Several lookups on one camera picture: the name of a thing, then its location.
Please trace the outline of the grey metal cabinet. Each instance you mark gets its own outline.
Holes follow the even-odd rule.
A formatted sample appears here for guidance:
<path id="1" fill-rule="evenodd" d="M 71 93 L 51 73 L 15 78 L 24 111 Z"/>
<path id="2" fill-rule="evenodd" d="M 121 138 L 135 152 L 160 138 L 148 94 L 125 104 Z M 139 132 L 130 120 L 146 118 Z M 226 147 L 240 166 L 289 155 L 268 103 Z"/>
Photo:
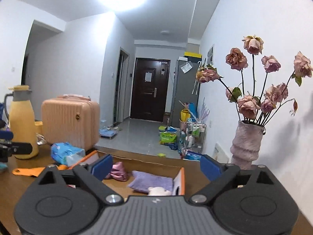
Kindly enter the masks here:
<path id="1" fill-rule="evenodd" d="M 170 109 L 170 125 L 180 127 L 180 112 L 183 105 L 180 103 L 193 103 L 197 108 L 198 89 L 194 89 L 196 81 L 196 72 L 199 67 L 198 62 L 201 58 L 186 56 L 187 61 L 179 58 L 176 61 L 174 71 L 174 88 L 172 91 L 172 102 Z"/>

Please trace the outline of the blue wet wipes pack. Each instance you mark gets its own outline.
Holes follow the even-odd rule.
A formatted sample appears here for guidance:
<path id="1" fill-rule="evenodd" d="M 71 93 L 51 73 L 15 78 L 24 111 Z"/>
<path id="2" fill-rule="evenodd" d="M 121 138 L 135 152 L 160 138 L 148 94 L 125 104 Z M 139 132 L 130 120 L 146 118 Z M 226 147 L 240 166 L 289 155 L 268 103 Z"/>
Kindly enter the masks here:
<path id="1" fill-rule="evenodd" d="M 50 152 L 54 161 L 68 167 L 85 157 L 85 149 L 75 147 L 68 142 L 54 143 L 50 148 Z"/>

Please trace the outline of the pink satin pouch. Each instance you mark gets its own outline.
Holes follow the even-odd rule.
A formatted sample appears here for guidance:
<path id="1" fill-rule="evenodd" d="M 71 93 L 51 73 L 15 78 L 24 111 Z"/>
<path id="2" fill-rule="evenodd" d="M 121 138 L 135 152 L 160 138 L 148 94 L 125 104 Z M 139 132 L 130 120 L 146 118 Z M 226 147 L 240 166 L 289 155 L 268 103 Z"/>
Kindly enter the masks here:
<path id="1" fill-rule="evenodd" d="M 117 181 L 128 181 L 128 173 L 122 162 L 116 162 L 113 164 L 111 171 L 105 177 L 105 179 L 114 179 Z"/>

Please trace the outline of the green snack bag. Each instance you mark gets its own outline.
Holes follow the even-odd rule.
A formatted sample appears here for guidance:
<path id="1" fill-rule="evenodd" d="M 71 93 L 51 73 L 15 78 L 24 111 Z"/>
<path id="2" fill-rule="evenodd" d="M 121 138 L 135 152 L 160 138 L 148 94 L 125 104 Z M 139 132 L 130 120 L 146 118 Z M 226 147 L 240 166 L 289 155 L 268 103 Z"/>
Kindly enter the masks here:
<path id="1" fill-rule="evenodd" d="M 161 132 L 159 143 L 162 145 L 165 144 L 174 144 L 177 142 L 177 135 L 172 132 Z"/>

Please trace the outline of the dark brown entrance door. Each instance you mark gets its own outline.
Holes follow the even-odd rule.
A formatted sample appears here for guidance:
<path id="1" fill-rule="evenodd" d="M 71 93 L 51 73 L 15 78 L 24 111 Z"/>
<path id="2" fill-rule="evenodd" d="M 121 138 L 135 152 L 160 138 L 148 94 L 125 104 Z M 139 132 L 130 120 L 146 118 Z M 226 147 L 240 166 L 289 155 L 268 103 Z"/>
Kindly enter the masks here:
<path id="1" fill-rule="evenodd" d="M 169 72 L 170 60 L 136 59 L 130 118 L 163 121 Z"/>

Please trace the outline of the pink textured vase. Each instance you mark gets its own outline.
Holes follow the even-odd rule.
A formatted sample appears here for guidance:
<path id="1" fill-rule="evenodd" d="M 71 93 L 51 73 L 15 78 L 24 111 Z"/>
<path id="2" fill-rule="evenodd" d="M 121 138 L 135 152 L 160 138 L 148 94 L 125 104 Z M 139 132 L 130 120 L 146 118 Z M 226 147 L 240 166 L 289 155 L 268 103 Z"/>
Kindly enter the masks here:
<path id="1" fill-rule="evenodd" d="M 230 152 L 231 162 L 242 170 L 249 170 L 253 161 L 259 157 L 261 141 L 265 134 L 265 127 L 239 121 Z"/>

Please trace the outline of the small blue floor tray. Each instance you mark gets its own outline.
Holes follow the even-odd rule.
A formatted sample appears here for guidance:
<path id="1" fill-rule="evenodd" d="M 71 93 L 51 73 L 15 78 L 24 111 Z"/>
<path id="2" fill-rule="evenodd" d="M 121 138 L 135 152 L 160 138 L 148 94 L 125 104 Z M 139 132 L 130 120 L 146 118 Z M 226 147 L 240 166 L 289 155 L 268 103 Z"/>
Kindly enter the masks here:
<path id="1" fill-rule="evenodd" d="M 99 135 L 105 138 L 113 138 L 117 135 L 118 130 L 113 127 L 102 127 L 99 129 Z"/>

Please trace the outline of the red cardboard box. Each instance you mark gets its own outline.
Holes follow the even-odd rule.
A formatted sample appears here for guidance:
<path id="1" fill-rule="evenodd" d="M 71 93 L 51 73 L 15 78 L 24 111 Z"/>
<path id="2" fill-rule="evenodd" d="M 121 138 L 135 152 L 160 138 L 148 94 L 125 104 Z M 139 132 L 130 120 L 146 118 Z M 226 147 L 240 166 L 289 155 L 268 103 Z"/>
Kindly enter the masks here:
<path id="1" fill-rule="evenodd" d="M 184 196 L 185 169 L 160 163 L 163 158 L 148 160 L 146 156 L 123 157 L 93 151 L 68 167 L 73 169 L 85 163 L 93 176 L 122 197 Z"/>

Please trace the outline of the peach ribbed suitcase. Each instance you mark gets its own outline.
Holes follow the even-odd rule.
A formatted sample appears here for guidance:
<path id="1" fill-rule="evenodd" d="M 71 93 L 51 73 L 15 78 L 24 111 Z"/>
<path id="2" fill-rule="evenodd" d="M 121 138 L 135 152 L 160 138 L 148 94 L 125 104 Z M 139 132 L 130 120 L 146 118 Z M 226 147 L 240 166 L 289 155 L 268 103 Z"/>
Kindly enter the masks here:
<path id="1" fill-rule="evenodd" d="M 99 140 L 100 106 L 88 97 L 68 94 L 45 100 L 41 118 L 50 144 L 67 142 L 87 151 Z"/>

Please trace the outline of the purple fluffy towel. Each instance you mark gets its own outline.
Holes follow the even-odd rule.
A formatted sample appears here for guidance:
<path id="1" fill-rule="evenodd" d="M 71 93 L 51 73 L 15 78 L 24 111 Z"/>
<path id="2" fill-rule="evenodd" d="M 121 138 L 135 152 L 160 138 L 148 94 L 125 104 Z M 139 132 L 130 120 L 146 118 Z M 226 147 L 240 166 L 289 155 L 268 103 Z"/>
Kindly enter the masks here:
<path id="1" fill-rule="evenodd" d="M 171 177 L 157 176 L 143 171 L 132 171 L 134 180 L 128 184 L 132 190 L 142 193 L 148 193 L 149 187 L 163 187 L 173 190 L 173 179 Z"/>

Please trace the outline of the dried pink roses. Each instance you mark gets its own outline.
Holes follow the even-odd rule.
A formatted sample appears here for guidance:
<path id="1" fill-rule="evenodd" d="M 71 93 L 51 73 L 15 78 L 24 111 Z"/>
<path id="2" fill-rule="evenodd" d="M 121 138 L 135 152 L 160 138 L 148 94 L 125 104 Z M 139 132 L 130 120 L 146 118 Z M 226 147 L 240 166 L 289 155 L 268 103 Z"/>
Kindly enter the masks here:
<path id="1" fill-rule="evenodd" d="M 266 87 L 268 75 L 278 72 L 281 64 L 275 56 L 263 56 L 261 63 L 265 71 L 265 78 L 262 90 L 257 91 L 256 81 L 256 56 L 263 52 L 264 41 L 261 37 L 248 35 L 243 37 L 243 48 L 251 55 L 252 61 L 252 79 L 253 89 L 249 92 L 245 89 L 244 69 L 248 67 L 247 56 L 239 48 L 231 48 L 229 54 L 225 57 L 225 62 L 232 70 L 240 72 L 241 82 L 236 87 L 228 87 L 223 81 L 223 77 L 218 73 L 217 68 L 212 63 L 200 62 L 195 74 L 195 83 L 209 83 L 219 81 L 226 90 L 228 102 L 236 104 L 236 111 L 239 118 L 243 119 L 245 124 L 252 124 L 264 128 L 274 117 L 278 110 L 286 103 L 293 102 L 293 109 L 290 114 L 293 116 L 298 109 L 298 103 L 295 98 L 289 99 L 288 85 L 294 80 L 300 87 L 304 78 L 312 78 L 312 65 L 308 57 L 302 52 L 295 55 L 293 61 L 293 71 L 286 83 Z"/>

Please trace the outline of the yellow thermos jug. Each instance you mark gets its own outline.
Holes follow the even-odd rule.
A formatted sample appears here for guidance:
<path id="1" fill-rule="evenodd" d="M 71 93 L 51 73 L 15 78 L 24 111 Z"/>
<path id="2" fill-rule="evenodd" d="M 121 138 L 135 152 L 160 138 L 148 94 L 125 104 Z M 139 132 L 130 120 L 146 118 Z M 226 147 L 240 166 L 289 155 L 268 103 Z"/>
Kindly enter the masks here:
<path id="1" fill-rule="evenodd" d="M 31 90 L 28 85 L 16 85 L 4 97 L 4 112 L 8 125 L 13 132 L 13 141 L 30 143 L 32 151 L 29 154 L 18 154 L 17 159 L 27 160 L 38 155 L 38 144 L 34 111 L 30 101 Z"/>

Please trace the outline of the yellow white plush toy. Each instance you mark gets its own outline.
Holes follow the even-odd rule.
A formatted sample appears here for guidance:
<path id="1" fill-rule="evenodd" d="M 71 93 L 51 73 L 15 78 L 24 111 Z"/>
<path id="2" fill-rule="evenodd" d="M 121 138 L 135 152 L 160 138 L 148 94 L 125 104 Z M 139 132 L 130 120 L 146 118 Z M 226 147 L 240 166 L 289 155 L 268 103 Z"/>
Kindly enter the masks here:
<path id="1" fill-rule="evenodd" d="M 170 190 L 164 189 L 163 187 L 149 187 L 148 196 L 171 196 Z"/>

